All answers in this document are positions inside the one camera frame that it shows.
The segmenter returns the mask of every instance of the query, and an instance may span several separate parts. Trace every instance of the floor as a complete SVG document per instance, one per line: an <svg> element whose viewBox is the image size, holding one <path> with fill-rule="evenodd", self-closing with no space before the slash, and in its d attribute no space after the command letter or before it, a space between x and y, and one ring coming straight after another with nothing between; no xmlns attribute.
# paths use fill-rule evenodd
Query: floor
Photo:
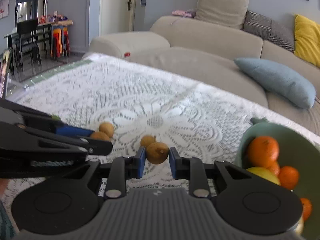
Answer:
<svg viewBox="0 0 320 240"><path fill-rule="evenodd" d="M68 63L72 63L78 60L81 60L82 53L70 53L70 57L60 57L58 60L52 59L50 56L46 59L44 51L40 52L41 65L38 64L38 61L32 64L30 55L23 56L23 72L21 70L17 71L17 67L14 64L14 75L12 79L17 82L23 82L24 80L41 74L49 69L59 67Z"/></svg>

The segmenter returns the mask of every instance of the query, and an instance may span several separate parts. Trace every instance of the gray striped pillow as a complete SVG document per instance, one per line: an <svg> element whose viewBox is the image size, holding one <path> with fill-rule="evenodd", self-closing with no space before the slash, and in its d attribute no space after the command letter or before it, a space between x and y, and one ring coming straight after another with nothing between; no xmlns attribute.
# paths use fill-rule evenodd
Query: gray striped pillow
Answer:
<svg viewBox="0 0 320 240"><path fill-rule="evenodd" d="M293 31L267 16L248 10L243 30L294 52Z"/></svg>

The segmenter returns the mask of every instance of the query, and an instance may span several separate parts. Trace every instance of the light blue pillow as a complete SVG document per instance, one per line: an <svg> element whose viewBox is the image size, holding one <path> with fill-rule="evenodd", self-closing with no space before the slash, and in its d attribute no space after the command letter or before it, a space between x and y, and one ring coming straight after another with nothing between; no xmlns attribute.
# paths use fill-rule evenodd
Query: light blue pillow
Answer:
<svg viewBox="0 0 320 240"><path fill-rule="evenodd" d="M297 107L308 109L313 106L316 97L315 87L291 68L258 58L236 58L234 62L265 90L287 98Z"/></svg>

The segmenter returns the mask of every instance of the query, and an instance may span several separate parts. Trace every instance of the sofa cushion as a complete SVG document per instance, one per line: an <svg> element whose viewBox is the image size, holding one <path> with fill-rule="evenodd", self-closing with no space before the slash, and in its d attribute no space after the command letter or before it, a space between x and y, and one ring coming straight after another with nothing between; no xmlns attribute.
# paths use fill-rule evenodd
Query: sofa cushion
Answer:
<svg viewBox="0 0 320 240"><path fill-rule="evenodd" d="M261 58L272 60L292 68L314 85L318 98L320 97L320 69L316 66L301 60L290 51L270 41L263 41Z"/></svg>
<svg viewBox="0 0 320 240"><path fill-rule="evenodd" d="M294 37L296 40L294 54L320 67L320 24L302 15L297 15Z"/></svg>
<svg viewBox="0 0 320 240"><path fill-rule="evenodd" d="M291 102L279 95L270 92L266 92L266 95L269 109L289 118L320 136L320 103L315 102L310 109L301 109L295 107Z"/></svg>
<svg viewBox="0 0 320 240"><path fill-rule="evenodd" d="M293 31L267 16L248 10L243 30L294 52Z"/></svg>
<svg viewBox="0 0 320 240"><path fill-rule="evenodd" d="M195 19L164 16L150 30L166 38L172 47L197 49L231 60L261 55L260 37Z"/></svg>
<svg viewBox="0 0 320 240"><path fill-rule="evenodd" d="M192 78L268 107L262 87L243 74L233 61L213 54L171 47L141 52L126 60Z"/></svg>
<svg viewBox="0 0 320 240"><path fill-rule="evenodd" d="M303 109L313 106L316 97L315 87L288 66L257 58L236 58L234 62L267 91L280 94Z"/></svg>
<svg viewBox="0 0 320 240"><path fill-rule="evenodd" d="M198 0L196 19L241 30L249 0Z"/></svg>
<svg viewBox="0 0 320 240"><path fill-rule="evenodd" d="M124 54L131 55L147 49L170 47L169 42L153 32L126 32L98 36L92 39L89 52L107 54L124 58Z"/></svg>

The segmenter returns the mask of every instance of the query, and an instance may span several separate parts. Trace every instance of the white lace tablecloth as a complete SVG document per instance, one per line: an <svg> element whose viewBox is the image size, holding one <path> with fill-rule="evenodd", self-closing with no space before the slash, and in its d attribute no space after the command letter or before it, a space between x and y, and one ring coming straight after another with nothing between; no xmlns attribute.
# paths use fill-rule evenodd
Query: white lace tablecloth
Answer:
<svg viewBox="0 0 320 240"><path fill-rule="evenodd" d="M92 63L34 85L18 103L56 114L74 126L96 130L102 122L113 123L114 148L110 155L99 156L102 163L135 155L145 134L156 135L185 157L198 157L204 163L217 158L233 162L253 116L266 117L320 143L318 136L295 122L216 87L105 55L93 54L90 59ZM7 210L20 191L40 181L12 180L2 198ZM168 160L160 165L146 161L143 178L127 185L188 188L187 181L172 179Z"/></svg>

